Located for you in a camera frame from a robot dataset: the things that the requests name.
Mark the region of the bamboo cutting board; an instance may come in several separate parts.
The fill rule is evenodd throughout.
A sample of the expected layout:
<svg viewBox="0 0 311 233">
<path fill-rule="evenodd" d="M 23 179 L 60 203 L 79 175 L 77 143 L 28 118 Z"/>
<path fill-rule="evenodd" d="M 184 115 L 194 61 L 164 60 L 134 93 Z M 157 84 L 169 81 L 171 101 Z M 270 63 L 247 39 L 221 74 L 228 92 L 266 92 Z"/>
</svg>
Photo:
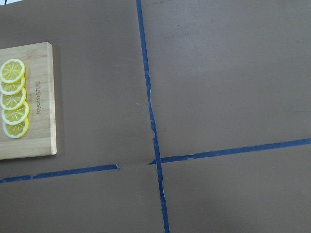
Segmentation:
<svg viewBox="0 0 311 233">
<path fill-rule="evenodd" d="M 1 49 L 0 62 L 17 58 L 25 64 L 29 128 L 12 139 L 0 133 L 1 160 L 48 156 L 57 153 L 53 53 L 48 42 Z"/>
</svg>

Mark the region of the lemon slice one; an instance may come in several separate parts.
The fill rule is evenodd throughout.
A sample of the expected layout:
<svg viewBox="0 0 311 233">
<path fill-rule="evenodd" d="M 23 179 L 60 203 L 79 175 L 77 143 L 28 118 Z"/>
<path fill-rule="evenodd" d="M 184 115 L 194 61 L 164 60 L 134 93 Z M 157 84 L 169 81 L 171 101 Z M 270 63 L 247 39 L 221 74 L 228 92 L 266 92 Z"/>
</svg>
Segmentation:
<svg viewBox="0 0 311 233">
<path fill-rule="evenodd" d="M 2 128 L 3 128 L 4 134 L 7 137 L 11 139 L 18 139 L 18 138 L 23 137 L 27 133 L 28 128 L 29 128 L 29 120 L 26 117 L 23 122 L 20 122 L 18 124 L 13 124 L 13 125 L 3 122 Z"/>
</svg>

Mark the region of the lemon slice two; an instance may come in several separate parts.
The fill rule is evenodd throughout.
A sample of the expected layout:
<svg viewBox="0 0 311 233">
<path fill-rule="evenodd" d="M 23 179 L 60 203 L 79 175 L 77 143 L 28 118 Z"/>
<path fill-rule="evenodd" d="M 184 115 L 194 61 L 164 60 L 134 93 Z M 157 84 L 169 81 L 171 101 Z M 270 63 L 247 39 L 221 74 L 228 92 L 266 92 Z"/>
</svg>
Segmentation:
<svg viewBox="0 0 311 233">
<path fill-rule="evenodd" d="M 19 108 L 14 110 L 2 110 L 1 117 L 4 123 L 8 125 L 16 125 L 22 123 L 29 114 L 29 105 L 24 102 Z"/>
</svg>

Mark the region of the lemon slice four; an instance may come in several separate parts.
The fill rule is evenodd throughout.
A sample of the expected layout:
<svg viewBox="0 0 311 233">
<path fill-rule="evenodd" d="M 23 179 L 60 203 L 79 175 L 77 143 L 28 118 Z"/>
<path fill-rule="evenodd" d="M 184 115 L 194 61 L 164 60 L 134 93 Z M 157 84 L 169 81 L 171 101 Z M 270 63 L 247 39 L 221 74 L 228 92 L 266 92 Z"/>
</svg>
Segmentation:
<svg viewBox="0 0 311 233">
<path fill-rule="evenodd" d="M 25 77 L 22 76 L 21 79 L 14 83 L 0 82 L 0 92 L 4 95 L 14 95 L 22 90 L 25 86 Z"/>
</svg>

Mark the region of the lemon slice three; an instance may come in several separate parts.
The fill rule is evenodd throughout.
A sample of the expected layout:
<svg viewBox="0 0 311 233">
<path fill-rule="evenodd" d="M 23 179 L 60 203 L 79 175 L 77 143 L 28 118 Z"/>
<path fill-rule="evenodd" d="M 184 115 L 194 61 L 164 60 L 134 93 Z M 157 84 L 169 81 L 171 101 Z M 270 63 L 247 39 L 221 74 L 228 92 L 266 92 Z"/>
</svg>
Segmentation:
<svg viewBox="0 0 311 233">
<path fill-rule="evenodd" d="M 27 92 L 22 88 L 18 93 L 13 95 L 0 95 L 0 105 L 4 110 L 15 110 L 22 106 L 26 101 Z"/>
</svg>

